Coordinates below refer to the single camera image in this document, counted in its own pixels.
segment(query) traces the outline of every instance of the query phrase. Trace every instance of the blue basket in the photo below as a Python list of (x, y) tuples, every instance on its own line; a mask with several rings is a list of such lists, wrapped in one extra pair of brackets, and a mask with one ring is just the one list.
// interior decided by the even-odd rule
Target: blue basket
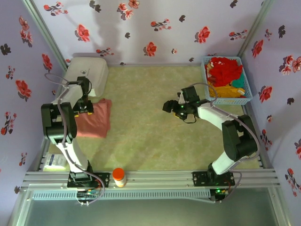
[[(206, 70), (205, 70), (205, 65), (207, 65), (209, 63), (209, 61), (211, 60), (212, 57), (221, 57), (221, 56), (204, 56), (202, 57), (202, 63), (203, 65), (201, 66), (201, 71), (202, 71), (202, 76), (203, 76), (203, 82), (207, 83), (207, 78), (206, 78)], [(236, 60), (238, 65), (242, 65), (241, 63), (241, 59), (237, 56), (222, 56), (222, 57), (226, 57), (230, 60)], [(248, 83), (248, 79), (246, 78), (246, 73), (243, 69), (242, 74), (244, 75), (244, 90), (245, 90), (245, 97), (246, 98), (217, 98), (216, 101), (214, 101), (215, 105), (245, 105), (246, 103), (248, 103), (250, 100), (252, 100), (253, 96), (251, 93), (251, 89)], [(209, 87), (206, 86), (205, 87), (205, 96), (206, 99), (209, 101), (214, 100), (214, 97), (211, 97), (209, 95)]]

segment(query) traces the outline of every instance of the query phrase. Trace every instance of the lavender wall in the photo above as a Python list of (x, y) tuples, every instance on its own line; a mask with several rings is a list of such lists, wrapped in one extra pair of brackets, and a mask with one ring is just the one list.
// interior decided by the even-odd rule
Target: lavender wall
[(54, 99), (57, 88), (44, 73), (63, 71), (20, 0), (2, 0), (0, 18), (0, 226), (5, 226), (40, 151), (40, 107)]
[(263, 0), (32, 1), (67, 62), (90, 56), (119, 65), (236, 56)]
[(253, 115), (295, 225), (301, 203), (300, 1), (276, 1), (248, 46), (243, 64)]

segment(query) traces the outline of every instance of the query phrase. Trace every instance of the beige mat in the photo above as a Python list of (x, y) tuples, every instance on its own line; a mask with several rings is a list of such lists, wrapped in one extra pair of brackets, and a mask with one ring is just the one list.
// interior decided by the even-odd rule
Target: beige mat
[[(207, 169), (223, 152), (222, 132), (207, 121), (185, 124), (162, 111), (182, 88), (200, 81), (200, 67), (195, 66), (109, 68), (103, 98), (112, 100), (111, 130), (107, 138), (77, 138), (93, 170)], [(196, 89), (205, 98), (204, 87)], [(243, 114), (239, 105), (222, 108)], [(49, 151), (60, 152), (54, 145)], [(255, 160), (238, 169), (258, 167)]]

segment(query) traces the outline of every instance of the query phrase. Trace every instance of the red cloth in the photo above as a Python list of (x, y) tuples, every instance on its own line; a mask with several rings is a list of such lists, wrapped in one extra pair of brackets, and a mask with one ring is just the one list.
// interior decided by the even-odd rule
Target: red cloth
[(236, 60), (230, 60), (225, 57), (213, 57), (211, 59), (213, 68), (210, 70), (211, 79), (215, 87), (226, 86), (233, 80), (239, 79), (243, 66), (238, 66)]
[(82, 113), (75, 117), (77, 136), (79, 137), (103, 137), (110, 130), (110, 113), (112, 101), (102, 99), (93, 104), (93, 114)]

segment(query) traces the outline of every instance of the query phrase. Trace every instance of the pink cloth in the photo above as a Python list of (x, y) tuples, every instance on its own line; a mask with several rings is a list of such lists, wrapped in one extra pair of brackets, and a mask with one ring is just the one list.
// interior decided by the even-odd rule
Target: pink cloth
[(110, 126), (110, 113), (112, 101), (102, 99), (93, 104), (94, 113), (82, 113), (75, 117), (77, 136), (79, 137), (103, 137), (107, 136)]

